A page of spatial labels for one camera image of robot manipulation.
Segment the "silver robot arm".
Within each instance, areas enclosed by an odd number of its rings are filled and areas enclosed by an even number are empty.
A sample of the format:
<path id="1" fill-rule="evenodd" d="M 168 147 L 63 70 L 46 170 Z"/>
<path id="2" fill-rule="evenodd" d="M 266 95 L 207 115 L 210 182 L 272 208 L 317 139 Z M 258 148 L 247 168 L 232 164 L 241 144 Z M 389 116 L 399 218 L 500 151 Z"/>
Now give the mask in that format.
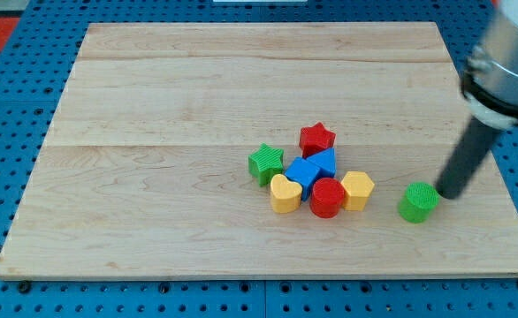
<path id="1" fill-rule="evenodd" d="M 497 2 L 467 57 L 461 91 L 483 124 L 499 130 L 518 125 L 518 0 Z"/>

